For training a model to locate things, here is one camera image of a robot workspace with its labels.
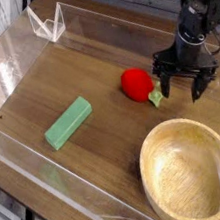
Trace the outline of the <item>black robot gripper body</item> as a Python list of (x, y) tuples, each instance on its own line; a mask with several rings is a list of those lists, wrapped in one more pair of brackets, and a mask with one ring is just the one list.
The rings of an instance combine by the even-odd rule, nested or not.
[(209, 78), (213, 80), (219, 62), (208, 52), (199, 48), (179, 51), (175, 45), (154, 54), (152, 73), (157, 77), (179, 76), (187, 78)]

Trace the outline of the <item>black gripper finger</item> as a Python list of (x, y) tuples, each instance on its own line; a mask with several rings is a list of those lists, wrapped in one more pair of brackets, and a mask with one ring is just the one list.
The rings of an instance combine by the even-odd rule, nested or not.
[(170, 93), (170, 75), (168, 73), (161, 73), (160, 74), (160, 85), (163, 97), (169, 97)]
[(192, 100), (196, 102), (199, 99), (204, 91), (207, 89), (208, 84), (211, 82), (211, 75), (208, 73), (198, 74), (193, 80), (193, 84), (191, 86), (191, 94)]

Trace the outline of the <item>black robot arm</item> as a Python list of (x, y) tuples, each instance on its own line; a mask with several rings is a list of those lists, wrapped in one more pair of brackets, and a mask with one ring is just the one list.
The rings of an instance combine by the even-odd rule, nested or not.
[(154, 54), (152, 73), (159, 77), (165, 97), (170, 93), (172, 76), (192, 78), (191, 94), (196, 101), (214, 80), (219, 67), (216, 53), (207, 50), (205, 41), (220, 24), (220, 0), (181, 0), (180, 4), (174, 42)]

